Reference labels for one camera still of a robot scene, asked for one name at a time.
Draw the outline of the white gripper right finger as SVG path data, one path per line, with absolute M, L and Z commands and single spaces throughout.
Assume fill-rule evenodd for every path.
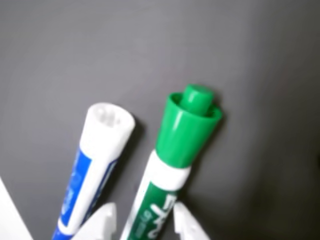
M 178 201 L 173 207 L 174 231 L 181 240 L 210 240 L 211 238 L 189 209 Z

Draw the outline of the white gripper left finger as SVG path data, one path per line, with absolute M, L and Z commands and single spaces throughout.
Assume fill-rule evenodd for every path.
M 111 240 L 117 231 L 117 207 L 114 202 L 101 206 L 81 226 L 74 240 Z

